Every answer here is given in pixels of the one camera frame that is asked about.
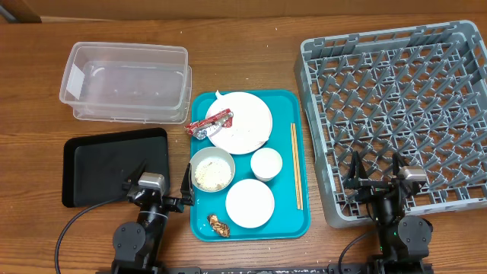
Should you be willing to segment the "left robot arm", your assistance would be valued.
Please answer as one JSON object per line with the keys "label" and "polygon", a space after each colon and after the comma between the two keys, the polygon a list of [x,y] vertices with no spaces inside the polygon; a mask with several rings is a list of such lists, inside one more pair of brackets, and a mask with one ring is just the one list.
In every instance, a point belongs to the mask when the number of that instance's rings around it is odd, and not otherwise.
{"label": "left robot arm", "polygon": [[158,253],[169,214],[182,213],[195,203],[191,165],[186,168],[180,198],[168,196],[164,175],[145,168],[146,163],[140,163],[123,183],[127,201],[138,206],[139,213],[136,221],[123,223],[114,232],[111,273],[166,273]]}

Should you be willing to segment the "large white plate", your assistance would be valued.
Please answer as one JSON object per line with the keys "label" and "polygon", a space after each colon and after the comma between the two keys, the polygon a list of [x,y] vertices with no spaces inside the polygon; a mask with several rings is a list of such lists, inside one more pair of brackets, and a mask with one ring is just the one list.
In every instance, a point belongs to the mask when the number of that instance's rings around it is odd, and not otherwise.
{"label": "large white plate", "polygon": [[210,142],[232,155],[245,155],[263,146],[272,132],[272,114],[267,104],[254,94],[234,91],[224,94],[226,100],[215,100],[206,118],[222,110],[233,114],[231,128],[223,128],[209,137]]}

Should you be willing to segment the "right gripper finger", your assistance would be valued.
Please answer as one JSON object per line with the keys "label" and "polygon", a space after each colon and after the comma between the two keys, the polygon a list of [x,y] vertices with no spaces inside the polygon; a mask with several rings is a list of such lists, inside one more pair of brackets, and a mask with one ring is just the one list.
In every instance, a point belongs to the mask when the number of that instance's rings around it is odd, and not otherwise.
{"label": "right gripper finger", "polygon": [[367,180],[368,175],[362,163],[361,156],[357,151],[353,151],[346,182],[358,181],[359,179]]}
{"label": "right gripper finger", "polygon": [[406,172],[409,170],[409,165],[406,163],[405,158],[399,153],[393,153],[393,175],[400,179],[406,179]]}

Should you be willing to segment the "brown food scrap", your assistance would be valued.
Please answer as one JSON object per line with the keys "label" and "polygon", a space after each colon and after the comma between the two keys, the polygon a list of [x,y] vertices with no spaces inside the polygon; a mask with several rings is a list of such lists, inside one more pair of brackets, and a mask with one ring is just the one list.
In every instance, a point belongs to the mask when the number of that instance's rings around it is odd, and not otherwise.
{"label": "brown food scrap", "polygon": [[221,237],[230,237],[230,228],[225,223],[218,219],[215,214],[210,214],[207,217],[210,227],[214,232],[216,232]]}

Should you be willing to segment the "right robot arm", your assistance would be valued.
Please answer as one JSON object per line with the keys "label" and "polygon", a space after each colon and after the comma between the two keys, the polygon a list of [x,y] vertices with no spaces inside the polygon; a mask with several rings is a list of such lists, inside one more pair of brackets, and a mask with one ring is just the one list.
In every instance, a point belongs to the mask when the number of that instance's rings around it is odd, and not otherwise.
{"label": "right robot arm", "polygon": [[[427,182],[427,174],[420,166],[412,166],[399,153],[393,154],[393,176],[390,180],[372,180],[362,164],[358,152],[352,154],[344,187],[355,191],[352,197],[366,205],[375,229],[364,233],[348,244],[340,253],[340,273],[432,273],[423,259],[429,255],[433,225],[416,215],[407,215],[406,200],[417,194]],[[360,264],[345,265],[347,251],[359,241],[376,234],[380,254],[370,256]]]}

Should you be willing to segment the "grey bowl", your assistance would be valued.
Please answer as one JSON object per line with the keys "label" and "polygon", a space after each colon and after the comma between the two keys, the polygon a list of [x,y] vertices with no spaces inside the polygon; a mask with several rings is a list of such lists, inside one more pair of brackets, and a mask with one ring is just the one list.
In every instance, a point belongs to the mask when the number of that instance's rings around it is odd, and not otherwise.
{"label": "grey bowl", "polygon": [[234,175],[235,175],[235,172],[236,172],[236,166],[235,166],[235,163],[234,163],[234,159],[232,158],[232,156],[227,153],[225,150],[221,149],[221,148],[216,148],[216,147],[207,147],[207,148],[203,148],[201,149],[200,151],[196,152],[193,157],[191,158],[190,160],[190,163],[192,165],[192,171],[191,171],[191,178],[192,178],[192,182],[193,182],[193,185],[200,190],[200,188],[198,188],[197,184],[196,184],[196,179],[195,179],[195,171],[196,171],[196,166],[201,162],[203,161],[204,159],[206,158],[222,158],[224,159],[226,162],[229,163],[229,165],[231,166],[231,170],[232,170],[232,180],[234,179]]}

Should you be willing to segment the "red foil snack wrapper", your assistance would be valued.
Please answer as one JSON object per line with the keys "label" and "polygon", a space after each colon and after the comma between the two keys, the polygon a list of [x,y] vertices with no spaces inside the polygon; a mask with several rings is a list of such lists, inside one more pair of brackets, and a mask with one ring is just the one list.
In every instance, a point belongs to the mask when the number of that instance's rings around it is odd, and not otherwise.
{"label": "red foil snack wrapper", "polygon": [[214,116],[186,125],[185,130],[196,139],[203,140],[216,134],[223,128],[231,128],[233,117],[233,112],[230,109],[225,109]]}

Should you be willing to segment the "small white bowl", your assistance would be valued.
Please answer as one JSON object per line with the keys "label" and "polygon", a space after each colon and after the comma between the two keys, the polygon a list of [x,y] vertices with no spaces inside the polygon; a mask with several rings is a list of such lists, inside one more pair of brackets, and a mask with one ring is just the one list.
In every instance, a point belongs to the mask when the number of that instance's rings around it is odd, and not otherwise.
{"label": "small white bowl", "polygon": [[242,228],[263,226],[275,209],[271,189],[263,182],[245,179],[235,183],[225,200],[225,208],[233,223]]}

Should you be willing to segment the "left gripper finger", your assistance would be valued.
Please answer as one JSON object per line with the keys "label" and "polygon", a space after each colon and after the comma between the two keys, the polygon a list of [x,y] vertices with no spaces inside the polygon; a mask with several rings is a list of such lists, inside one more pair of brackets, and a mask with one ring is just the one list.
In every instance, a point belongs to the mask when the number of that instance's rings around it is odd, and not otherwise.
{"label": "left gripper finger", "polygon": [[137,166],[136,169],[134,169],[133,172],[123,181],[122,186],[132,186],[132,185],[137,185],[138,180],[140,177],[143,175],[145,172],[146,168],[146,160],[144,159],[139,166]]}
{"label": "left gripper finger", "polygon": [[184,204],[185,206],[193,206],[195,203],[195,193],[193,190],[191,171],[192,165],[191,163],[188,163],[183,182],[181,183],[180,187],[182,204]]}

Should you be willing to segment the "white cup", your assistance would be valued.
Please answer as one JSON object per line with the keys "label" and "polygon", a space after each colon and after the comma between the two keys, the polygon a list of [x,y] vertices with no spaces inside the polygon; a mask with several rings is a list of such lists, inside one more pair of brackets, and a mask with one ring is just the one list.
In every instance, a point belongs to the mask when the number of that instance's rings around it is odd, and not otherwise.
{"label": "white cup", "polygon": [[273,148],[261,148],[255,151],[250,160],[250,167],[258,180],[268,182],[276,177],[283,166],[281,155]]}

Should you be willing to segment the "cooked rice pile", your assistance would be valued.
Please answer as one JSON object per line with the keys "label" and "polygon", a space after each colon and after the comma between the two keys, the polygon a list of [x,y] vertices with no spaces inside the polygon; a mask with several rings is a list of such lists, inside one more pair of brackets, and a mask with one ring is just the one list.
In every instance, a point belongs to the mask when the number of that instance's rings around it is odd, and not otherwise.
{"label": "cooked rice pile", "polygon": [[231,166],[222,158],[204,159],[194,174],[198,188],[209,192],[224,189],[232,180]]}

